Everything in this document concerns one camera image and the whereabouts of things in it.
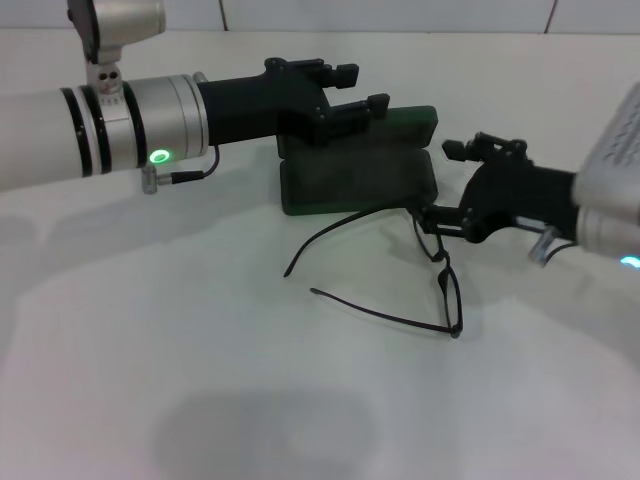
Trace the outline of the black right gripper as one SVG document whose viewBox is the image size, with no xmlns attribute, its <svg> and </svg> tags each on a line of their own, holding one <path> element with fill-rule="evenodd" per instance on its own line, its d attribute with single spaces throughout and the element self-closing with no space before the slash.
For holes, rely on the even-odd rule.
<svg viewBox="0 0 640 480">
<path fill-rule="evenodd" d="M 442 150 L 448 160 L 483 162 L 468 182 L 458 207 L 418 205 L 412 217 L 423 233 L 464 235 L 481 243 L 498 230 L 516 226 L 518 218 L 542 222 L 559 237 L 577 238 L 578 207 L 572 199 L 576 175 L 528 161 L 524 140 L 507 140 L 478 132 L 467 141 L 447 139 Z M 497 161 L 516 161 L 498 163 Z"/>
</svg>

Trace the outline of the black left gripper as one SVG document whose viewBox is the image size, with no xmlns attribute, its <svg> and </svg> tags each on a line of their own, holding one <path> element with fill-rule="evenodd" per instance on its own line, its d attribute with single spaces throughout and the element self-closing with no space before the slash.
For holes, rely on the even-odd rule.
<svg viewBox="0 0 640 480">
<path fill-rule="evenodd" d="M 386 117 L 388 94 L 331 106 L 324 93 L 326 88 L 354 87 L 358 75 L 356 64 L 332 67 L 322 59 L 268 58 L 259 75 L 201 82 L 198 89 L 206 110 L 209 143 L 288 135 L 324 146 L 365 132 L 373 120 Z"/>
</svg>

